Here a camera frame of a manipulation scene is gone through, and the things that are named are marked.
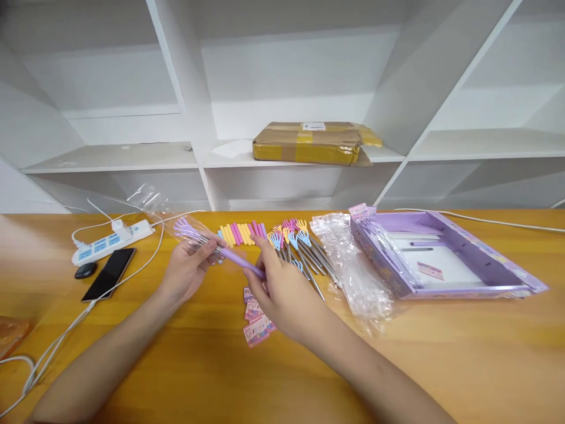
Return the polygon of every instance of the white cord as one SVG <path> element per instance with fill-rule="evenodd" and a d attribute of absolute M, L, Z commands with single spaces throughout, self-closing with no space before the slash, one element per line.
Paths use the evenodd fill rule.
<path fill-rule="evenodd" d="M 36 203 L 55 204 L 55 205 L 60 205 L 60 206 L 66 207 L 67 209 L 76 209 L 76 210 L 81 210 L 81 211 L 86 212 L 86 213 L 92 213 L 91 211 L 87 211 L 86 209 L 83 209 L 83 208 L 77 208 L 77 207 L 74 207 L 74 206 L 62 205 L 60 203 L 49 202 L 49 201 L 46 201 L 46 200 L 28 200 L 28 201 L 36 202 Z"/>
<path fill-rule="evenodd" d="M 181 213 L 181 214 L 179 214 L 179 215 L 175 215 L 175 216 L 170 217 L 170 218 L 167 218 L 167 219 L 162 219 L 162 218 L 159 218 L 159 215 L 156 215 L 156 214 L 154 214 L 154 213 L 152 213 L 152 212 L 148 212 L 148 211 L 142 209 L 141 207 L 136 206 L 136 205 L 133 205 L 133 204 L 128 203 L 128 202 L 126 202 L 126 201 L 123 201 L 123 200 L 120 200 L 120 199 L 116 199 L 116 198 L 113 198 L 113 197 L 103 196 L 102 194 L 100 194 L 100 195 L 97 196 L 97 197 L 103 197 L 103 198 L 107 198 L 107 199 L 110 199 L 110 200 L 114 200 L 114 201 L 116 201 L 116 202 L 123 203 L 123 204 L 125 204 L 125 205 L 131 206 L 131 207 L 134 207 L 134 208 L 137 208 L 137 209 L 139 209 L 139 210 L 142 211 L 142 212 L 149 213 L 149 214 L 151 214 L 151 215 L 156 216 L 157 219 L 159 220 L 159 222 L 157 222 L 157 223 L 155 223 L 155 224 L 152 224 L 151 227 L 155 227 L 155 226 L 161 224 L 162 222 L 165 223 L 165 222 L 170 221 L 170 220 L 173 220 L 173 219 L 175 219 L 175 218 L 178 218 L 178 217 L 181 217 L 181 216 L 185 216 L 186 214 L 195 213 L 195 212 L 207 212 L 207 211 L 205 211 L 205 210 L 199 209 L 199 210 L 195 210 L 195 211 L 190 211 L 190 212 Z"/>
<path fill-rule="evenodd" d="M 146 212 L 144 211 L 142 208 L 132 205 L 130 203 L 126 203 L 124 201 L 118 200 L 118 199 L 114 199 L 111 197 L 107 197 L 108 199 L 120 202 L 120 203 L 124 203 L 127 204 L 129 206 L 135 207 L 137 209 L 139 209 L 140 211 Z M 47 367 L 49 366 L 49 364 L 51 363 L 51 360 L 53 359 L 53 357 L 55 356 L 55 353 L 57 352 L 57 350 L 59 349 L 61 343 L 63 342 L 63 340 L 65 339 L 65 337 L 67 336 L 67 334 L 73 329 L 75 328 L 77 325 L 79 325 L 82 320 L 88 315 L 88 313 L 92 310 L 92 308 L 94 308 L 94 306 L 96 305 L 96 303 L 103 298 L 104 296 L 106 296 L 108 293 L 110 293 L 111 291 L 115 290 L 117 287 L 121 286 L 122 284 L 124 284 L 126 281 L 128 281 L 130 278 L 132 278 L 134 275 L 137 275 L 139 272 L 141 272 L 142 269 L 144 269 L 147 265 L 149 265 L 149 263 L 153 260 L 153 258 L 155 257 L 155 255 L 157 255 L 157 252 L 159 252 L 159 249 L 161 248 L 161 244 L 163 242 L 163 236 L 165 234 L 165 221 L 177 218 L 179 216 L 184 216 L 187 214 L 191 214 L 194 212 L 206 212 L 206 211 L 202 211 L 202 210 L 198 210 L 198 211 L 190 211 L 190 212 L 186 212 L 184 214 L 172 217 L 172 218 L 167 218 L 166 220 L 160 219 L 159 222 L 155 223 L 152 225 L 152 227 L 155 227 L 156 225 L 162 224 L 161 225 L 161 237 L 159 238 L 159 244 L 157 245 L 157 249 L 155 249 L 155 251 L 153 252 L 153 255 L 149 258 L 149 260 L 141 267 L 139 268 L 136 272 L 134 272 L 133 274 L 131 274 L 130 276 L 128 276 L 127 278 L 123 279 L 122 281 L 120 281 L 118 284 L 116 284 L 113 288 L 109 289 L 108 291 L 106 291 L 106 293 L 104 293 L 102 296 L 100 296 L 99 298 L 97 298 L 96 300 L 93 300 L 92 302 L 90 302 L 90 304 L 88 305 L 88 307 L 81 312 L 81 314 L 72 322 L 72 324 L 66 329 L 66 331 L 61 334 L 59 337 L 57 337 L 57 339 L 55 339 L 55 341 L 53 341 L 53 343 L 51 343 L 51 345 L 47 348 L 46 351 L 43 352 L 43 354 L 41 355 L 41 357 L 39 358 L 39 360 L 37 361 L 37 364 L 34 365 L 33 361 L 26 357 L 26 356 L 14 356 L 14 357 L 10 357 L 7 359 L 4 359 L 2 361 L 0 361 L 0 365 L 6 362 L 10 362 L 10 361 L 14 361 L 14 360 L 24 360 L 28 363 L 28 365 L 31 368 L 31 372 L 29 374 L 29 377 L 27 379 L 27 381 L 24 384 L 24 389 L 22 391 L 22 396 L 12 405 L 10 406 L 7 410 L 5 410 L 4 412 L 0 413 L 0 418 L 4 417 L 8 412 L 10 412 L 12 409 L 14 409 L 16 406 L 19 405 L 19 403 L 25 398 L 25 396 L 29 393 L 29 391 L 31 389 L 33 389 L 33 387 L 38 383 L 38 381 L 41 379 L 41 377 L 43 376 L 43 374 L 45 373 L 45 370 L 47 369 Z M 109 223 L 104 223 L 104 224 L 99 224 L 93 227 L 99 227 L 101 225 L 106 225 Z M 51 352 L 51 354 L 49 355 L 49 358 L 47 358 L 47 361 L 45 362 L 45 364 L 43 365 L 43 368 L 41 369 L 41 371 L 37 374 L 37 376 L 34 378 L 39 365 L 41 364 L 41 362 L 43 361 L 43 359 L 45 358 L 45 356 L 49 353 L 49 351 L 53 348 L 53 351 Z"/>
<path fill-rule="evenodd" d="M 133 214 L 136 214 L 136 213 L 139 213 L 139 212 L 130 212 L 130 213 L 128 213 L 128 214 L 120 215 L 119 217 L 116 218 L 116 220 L 119 220 L 119 219 L 121 219 L 121 218 L 123 218 L 123 217 L 125 217 L 125 216 L 127 216 L 127 215 L 133 215 Z M 89 226 L 89 227 L 79 228 L 79 229 L 77 229 L 77 230 L 75 230 L 75 231 L 72 232 L 72 234 L 71 234 L 72 241 L 75 243 L 76 246 L 80 247 L 80 246 L 83 245 L 84 243 L 81 242 L 81 241 L 78 241 L 77 239 L 75 239 L 75 234 L 77 234 L 79 231 L 86 230 L 87 228 L 102 227 L 102 226 L 104 226 L 104 225 L 108 225 L 108 224 L 111 224 L 111 223 L 112 223 L 112 221 L 106 221 L 106 222 L 104 222 L 104 223 L 102 223 L 102 224 L 96 224 L 96 225 Z"/>
<path fill-rule="evenodd" d="M 102 215 L 105 215 L 106 218 L 108 218 L 110 221 L 113 221 L 112 217 L 110 215 L 108 215 L 106 212 L 104 212 L 102 209 L 100 209 L 98 206 L 96 206 L 94 203 L 92 203 L 90 201 L 90 197 L 87 197 L 87 202 L 90 203 L 90 206 L 92 206 L 94 209 L 96 209 L 98 212 L 100 212 Z"/>
<path fill-rule="evenodd" d="M 560 228 L 527 226 L 527 225 L 524 225 L 524 224 L 513 224 L 513 223 L 506 223 L 506 222 L 503 222 L 503 221 L 485 220 L 485 219 L 481 219 L 481 218 L 469 217 L 469 216 L 466 216 L 466 215 L 459 215 L 459 214 L 456 214 L 455 212 L 449 212 L 449 211 L 433 211 L 433 210 L 428 210 L 428 209 L 410 209 L 410 208 L 400 208 L 400 209 L 395 209 L 395 210 L 412 210 L 412 211 L 418 211 L 418 212 L 439 212 L 439 213 L 443 213 L 443 214 L 446 214 L 446 215 L 453 215 L 453 216 L 456 216 L 456 217 L 459 217 L 459 218 L 469 219 L 469 220 L 472 220 L 472 221 L 485 222 L 485 223 L 489 223 L 489 224 L 500 224 L 500 225 L 506 225 L 506 226 L 510 226 L 510 227 L 530 228 L 532 230 L 547 230 L 547 231 L 555 231 L 557 233 L 565 233 L 565 230 L 560 229 Z"/>

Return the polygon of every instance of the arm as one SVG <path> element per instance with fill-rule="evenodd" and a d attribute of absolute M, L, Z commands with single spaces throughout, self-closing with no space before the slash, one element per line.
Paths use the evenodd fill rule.
<path fill-rule="evenodd" d="M 294 265 L 281 261 L 266 240 L 253 240 L 261 248 L 257 266 L 265 268 L 268 294 L 255 274 L 244 273 L 263 312 L 348 381 L 376 418 L 390 424 L 455 422 L 418 384 L 334 314 Z"/>
<path fill-rule="evenodd" d="M 168 319 L 198 290 L 215 248 L 215 241 L 196 252 L 187 242 L 176 246 L 159 289 L 59 375 L 27 423 L 90 421 Z"/>

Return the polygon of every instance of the power outlet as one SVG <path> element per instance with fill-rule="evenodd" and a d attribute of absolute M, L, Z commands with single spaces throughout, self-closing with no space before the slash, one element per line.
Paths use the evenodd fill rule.
<path fill-rule="evenodd" d="M 110 236 L 101 238 L 92 244 L 82 246 L 72 255 L 72 263 L 76 266 L 81 266 L 85 263 L 96 262 L 98 259 L 108 256 L 114 250 L 123 249 L 155 232 L 147 220 L 140 221 L 129 227 L 129 229 L 133 234 L 131 239 L 123 240 L 116 233 L 112 233 Z"/>

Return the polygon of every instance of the purple box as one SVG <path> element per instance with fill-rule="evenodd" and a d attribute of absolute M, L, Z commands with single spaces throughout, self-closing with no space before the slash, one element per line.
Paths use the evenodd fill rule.
<path fill-rule="evenodd" d="M 493 299 L 525 297 L 548 287 L 469 232 L 437 212 L 376 213 L 359 205 L 350 209 L 351 231 L 379 275 L 402 299 Z M 363 222 L 370 218 L 393 238 L 403 263 L 423 284 L 412 284 L 390 250 L 375 241 Z M 428 239 L 414 241 L 423 231 Z"/>

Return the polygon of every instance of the black phone screen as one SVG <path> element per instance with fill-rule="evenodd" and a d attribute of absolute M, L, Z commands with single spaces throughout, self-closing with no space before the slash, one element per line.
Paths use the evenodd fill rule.
<path fill-rule="evenodd" d="M 134 255 L 135 249 L 119 249 L 114 250 L 106 265 L 100 271 L 96 280 L 92 283 L 92 286 L 88 289 L 87 293 L 82 298 L 82 302 L 90 302 L 91 300 L 96 300 L 108 290 L 115 287 L 116 284 L 122 278 L 125 269 L 129 265 L 132 256 Z M 112 290 L 102 299 L 108 299 L 114 294 Z"/>

